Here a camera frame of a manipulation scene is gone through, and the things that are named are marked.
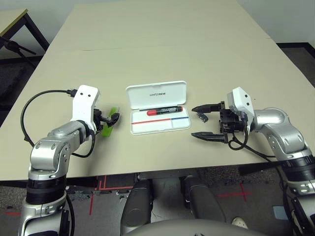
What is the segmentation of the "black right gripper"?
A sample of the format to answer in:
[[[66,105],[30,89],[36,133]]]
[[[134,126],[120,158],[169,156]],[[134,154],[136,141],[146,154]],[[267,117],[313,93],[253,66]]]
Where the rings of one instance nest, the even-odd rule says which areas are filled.
[[[193,108],[191,111],[202,114],[220,112],[221,134],[214,134],[213,132],[191,133],[195,138],[208,142],[221,142],[226,144],[226,141],[228,141],[228,134],[246,131],[246,114],[241,112],[240,115],[237,115],[232,110],[226,109],[224,101],[217,104],[200,105]]]

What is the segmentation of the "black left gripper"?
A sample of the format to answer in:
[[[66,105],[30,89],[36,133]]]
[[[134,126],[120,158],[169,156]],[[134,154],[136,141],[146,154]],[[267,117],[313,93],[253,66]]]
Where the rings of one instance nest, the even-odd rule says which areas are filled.
[[[96,126],[97,130],[102,130],[103,129],[103,123],[107,124],[107,127],[112,127],[115,123],[117,123],[117,121],[120,118],[120,114],[119,113],[113,113],[111,115],[111,118],[109,117],[103,117],[102,116],[102,111],[99,109],[94,109],[94,123]]]

